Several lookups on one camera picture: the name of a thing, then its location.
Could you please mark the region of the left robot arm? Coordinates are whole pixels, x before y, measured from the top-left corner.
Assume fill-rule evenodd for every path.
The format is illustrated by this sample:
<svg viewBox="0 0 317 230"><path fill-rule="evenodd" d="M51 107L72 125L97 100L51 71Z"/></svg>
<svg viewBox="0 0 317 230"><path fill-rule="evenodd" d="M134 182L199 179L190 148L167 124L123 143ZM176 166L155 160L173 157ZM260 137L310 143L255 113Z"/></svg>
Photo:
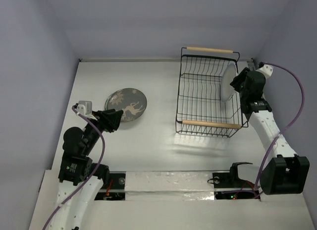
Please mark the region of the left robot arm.
<svg viewBox="0 0 317 230"><path fill-rule="evenodd" d="M69 128L63 135L63 155L58 174L54 211L45 230L81 230L98 191L110 185L109 167L101 163L106 149L103 132L118 130L123 111L73 112L87 122L84 129Z"/></svg>

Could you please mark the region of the red teal flower plate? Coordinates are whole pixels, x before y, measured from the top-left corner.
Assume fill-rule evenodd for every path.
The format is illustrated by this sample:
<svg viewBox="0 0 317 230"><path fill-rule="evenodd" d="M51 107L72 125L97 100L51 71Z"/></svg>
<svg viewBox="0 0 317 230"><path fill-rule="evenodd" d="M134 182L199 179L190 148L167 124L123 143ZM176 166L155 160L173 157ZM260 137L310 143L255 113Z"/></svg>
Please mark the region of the red teal flower plate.
<svg viewBox="0 0 317 230"><path fill-rule="evenodd" d="M121 123L131 122L131 121L135 121L138 118L139 118L138 116L125 116L121 118L120 122Z"/></svg>

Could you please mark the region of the dark grey green plate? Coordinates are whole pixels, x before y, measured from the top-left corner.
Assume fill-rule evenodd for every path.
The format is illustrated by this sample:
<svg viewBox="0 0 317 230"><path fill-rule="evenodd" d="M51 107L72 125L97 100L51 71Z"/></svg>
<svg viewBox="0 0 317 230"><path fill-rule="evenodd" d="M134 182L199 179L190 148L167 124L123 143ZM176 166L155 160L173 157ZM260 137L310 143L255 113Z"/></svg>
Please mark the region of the dark grey green plate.
<svg viewBox="0 0 317 230"><path fill-rule="evenodd" d="M112 93L105 102L105 110L123 110L122 117L140 117L147 108L145 94L136 88L124 88Z"/></svg>

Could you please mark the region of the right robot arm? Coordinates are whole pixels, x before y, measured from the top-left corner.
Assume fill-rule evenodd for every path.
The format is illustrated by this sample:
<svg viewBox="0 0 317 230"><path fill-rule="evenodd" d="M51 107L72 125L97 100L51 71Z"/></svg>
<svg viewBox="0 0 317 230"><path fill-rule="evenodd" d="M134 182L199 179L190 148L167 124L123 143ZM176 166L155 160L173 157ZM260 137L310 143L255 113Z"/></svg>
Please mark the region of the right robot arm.
<svg viewBox="0 0 317 230"><path fill-rule="evenodd" d="M266 195L300 194L304 190L310 162L299 156L288 144L284 133L298 119L303 109L283 129L277 126L272 108L263 97L266 79L271 76L271 64L259 70L244 68L230 83L240 95L241 111L255 129L266 152L259 167L255 188Z"/></svg>

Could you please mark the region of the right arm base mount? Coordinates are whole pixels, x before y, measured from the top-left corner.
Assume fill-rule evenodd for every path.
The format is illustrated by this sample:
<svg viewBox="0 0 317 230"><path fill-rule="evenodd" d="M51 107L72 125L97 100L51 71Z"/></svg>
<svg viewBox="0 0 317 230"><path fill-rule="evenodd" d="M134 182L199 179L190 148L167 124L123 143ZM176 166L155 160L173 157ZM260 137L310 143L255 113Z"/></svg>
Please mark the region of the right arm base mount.
<svg viewBox="0 0 317 230"><path fill-rule="evenodd" d="M261 199L260 192L254 189L254 184L239 177L238 166L240 165L252 165L252 163L233 163L229 171L214 172L207 180L207 183L214 187L216 200Z"/></svg>

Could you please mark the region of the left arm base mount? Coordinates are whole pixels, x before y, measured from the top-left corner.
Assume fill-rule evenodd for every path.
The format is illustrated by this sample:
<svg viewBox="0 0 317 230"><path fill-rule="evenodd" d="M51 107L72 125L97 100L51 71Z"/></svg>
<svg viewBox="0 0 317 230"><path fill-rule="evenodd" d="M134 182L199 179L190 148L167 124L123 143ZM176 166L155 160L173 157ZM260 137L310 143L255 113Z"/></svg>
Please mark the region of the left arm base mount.
<svg viewBox="0 0 317 230"><path fill-rule="evenodd" d="M96 201L125 200L126 172L110 172L109 181L95 196Z"/></svg>

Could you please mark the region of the white grey bowl plate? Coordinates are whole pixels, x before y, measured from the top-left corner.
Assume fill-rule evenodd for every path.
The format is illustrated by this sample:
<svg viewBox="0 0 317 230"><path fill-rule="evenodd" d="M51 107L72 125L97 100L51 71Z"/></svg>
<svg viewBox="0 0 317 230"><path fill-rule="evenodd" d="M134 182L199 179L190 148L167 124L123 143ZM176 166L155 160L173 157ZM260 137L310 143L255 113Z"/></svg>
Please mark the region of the white grey bowl plate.
<svg viewBox="0 0 317 230"><path fill-rule="evenodd" d="M236 75L236 65L234 63L229 64L225 69L220 81L220 100L222 102L227 102L234 94L235 90L230 85L230 83L233 81Z"/></svg>

